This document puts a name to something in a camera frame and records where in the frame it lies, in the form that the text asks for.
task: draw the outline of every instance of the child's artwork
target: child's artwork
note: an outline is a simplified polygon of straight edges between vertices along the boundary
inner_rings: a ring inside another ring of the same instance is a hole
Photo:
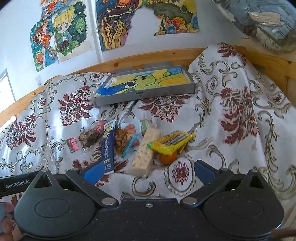
[[[73,5],[64,7],[52,18],[59,62],[92,50],[87,32],[86,6],[82,1],[74,1]]]
[[[143,0],[161,19],[155,35],[194,33],[198,31],[197,10],[194,0]]]
[[[31,48],[37,72],[53,64],[57,59],[54,48],[50,46],[53,34],[51,17],[40,20],[31,29]]]
[[[41,0],[41,19],[46,19],[57,10],[65,7],[70,0]]]
[[[131,29],[131,19],[142,0],[98,0],[96,15],[102,51],[122,47]]]
[[[184,76],[181,68],[161,69],[154,72],[142,72],[116,77],[105,87],[101,86],[97,94],[109,96],[128,91],[147,90],[165,86],[188,84],[189,80]]]

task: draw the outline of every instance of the yellow snack package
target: yellow snack package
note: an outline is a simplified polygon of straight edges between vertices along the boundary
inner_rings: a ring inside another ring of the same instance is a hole
[[[163,155],[170,156],[192,138],[195,134],[188,134],[185,131],[174,131],[167,136],[148,143],[148,147]]]

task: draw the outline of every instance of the bed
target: bed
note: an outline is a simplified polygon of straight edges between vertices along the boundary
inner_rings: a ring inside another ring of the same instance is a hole
[[[158,65],[183,65],[195,82],[194,94],[157,97],[95,108],[91,92],[111,72]],[[202,159],[234,173],[257,169],[281,200],[286,225],[296,217],[296,109],[290,100],[296,63],[225,43],[207,49],[180,49],[130,56],[50,80],[0,113],[1,123],[18,120],[0,135],[0,175],[41,169],[61,174],[98,160],[101,142],[71,153],[66,140],[101,118],[134,123],[149,115],[162,135],[180,129],[195,133],[184,155],[169,166],[155,160],[147,179],[128,170],[134,153],[116,156],[115,173],[96,184],[123,198],[176,198],[202,186],[193,171]],[[5,197],[17,204],[21,194]]]

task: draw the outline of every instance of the colorful artwork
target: colorful artwork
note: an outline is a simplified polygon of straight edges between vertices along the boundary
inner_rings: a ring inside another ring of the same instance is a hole
[[[98,0],[96,15],[102,51],[125,44],[131,19],[142,6],[142,0]]]
[[[53,16],[53,30],[59,62],[92,50],[88,39],[86,6],[77,1]]]
[[[41,19],[46,19],[57,10],[65,7],[70,0],[41,0]]]
[[[194,33],[198,31],[197,10],[194,0],[143,0],[161,19],[155,35]]]
[[[53,64],[57,59],[54,48],[50,46],[53,34],[51,17],[40,20],[31,29],[31,48],[37,72]]]
[[[136,75],[116,77],[116,83],[101,86],[97,94],[109,96],[127,91],[147,90],[164,86],[188,84],[189,80],[182,73],[181,68],[161,69],[154,72],[142,72]]]

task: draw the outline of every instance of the silver screw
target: silver screw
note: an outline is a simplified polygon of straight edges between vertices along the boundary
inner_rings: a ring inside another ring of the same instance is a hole
[[[185,197],[182,201],[186,205],[194,205],[197,203],[197,199],[194,197]]]
[[[116,203],[116,199],[112,197],[106,197],[102,199],[102,204],[104,205],[111,206],[111,205],[114,205],[115,203]]]
[[[153,204],[152,203],[146,203],[146,207],[151,208],[151,207],[153,207]]]

